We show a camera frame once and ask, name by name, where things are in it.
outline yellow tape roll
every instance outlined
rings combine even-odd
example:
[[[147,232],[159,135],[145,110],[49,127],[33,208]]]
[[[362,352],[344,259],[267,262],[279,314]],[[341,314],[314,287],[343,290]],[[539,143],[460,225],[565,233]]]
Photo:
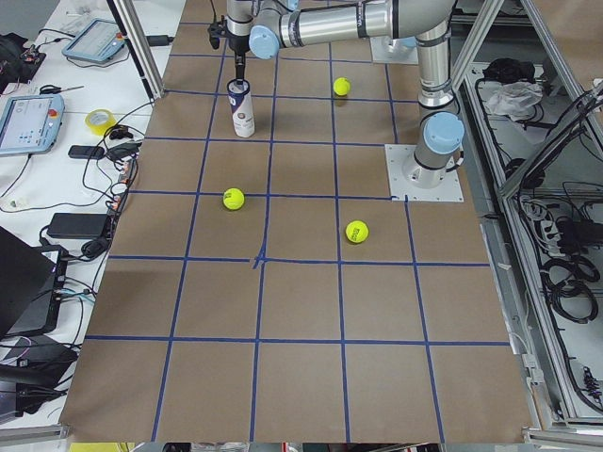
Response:
[[[103,136],[109,127],[117,124],[113,113],[104,108],[91,111],[86,116],[86,125],[90,128],[94,135]]]

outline yellow tennis ball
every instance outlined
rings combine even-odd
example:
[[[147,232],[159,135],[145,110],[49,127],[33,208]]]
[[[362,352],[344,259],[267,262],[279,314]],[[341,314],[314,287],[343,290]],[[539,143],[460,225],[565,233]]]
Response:
[[[368,226],[356,219],[346,227],[346,236],[351,243],[362,243],[368,238]]]
[[[351,89],[350,80],[346,77],[339,77],[333,83],[333,91],[338,96],[347,96]]]
[[[224,192],[222,202],[228,210],[238,210],[245,203],[245,195],[238,188],[229,188]]]

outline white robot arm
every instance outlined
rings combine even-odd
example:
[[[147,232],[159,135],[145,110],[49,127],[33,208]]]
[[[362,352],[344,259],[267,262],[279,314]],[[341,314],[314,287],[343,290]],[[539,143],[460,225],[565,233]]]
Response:
[[[454,100],[449,67],[449,18],[455,0],[361,0],[298,10],[299,0],[227,0],[226,36],[236,56],[236,79],[245,54],[276,57],[279,49],[388,36],[415,37],[421,91],[422,133],[407,177],[419,186],[439,184],[458,150],[463,124],[445,110]]]

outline white can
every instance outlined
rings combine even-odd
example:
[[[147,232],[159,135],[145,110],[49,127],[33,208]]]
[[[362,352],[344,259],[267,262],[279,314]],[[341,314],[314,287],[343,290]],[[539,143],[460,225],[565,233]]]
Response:
[[[240,137],[250,137],[255,132],[251,86],[247,80],[231,80],[227,89],[235,133]]]

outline blue joint cap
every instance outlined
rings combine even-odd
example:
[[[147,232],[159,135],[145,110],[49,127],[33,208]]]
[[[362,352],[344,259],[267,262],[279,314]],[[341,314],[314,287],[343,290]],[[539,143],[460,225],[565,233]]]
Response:
[[[271,59],[279,53],[281,43],[267,26],[256,25],[249,36],[249,46],[256,57]]]
[[[464,125],[452,113],[437,113],[425,124],[423,137],[434,153],[448,155],[454,153],[461,146]]]
[[[404,47],[408,47],[409,49],[414,49],[418,46],[414,36],[411,36],[410,38],[401,38],[400,42]]]

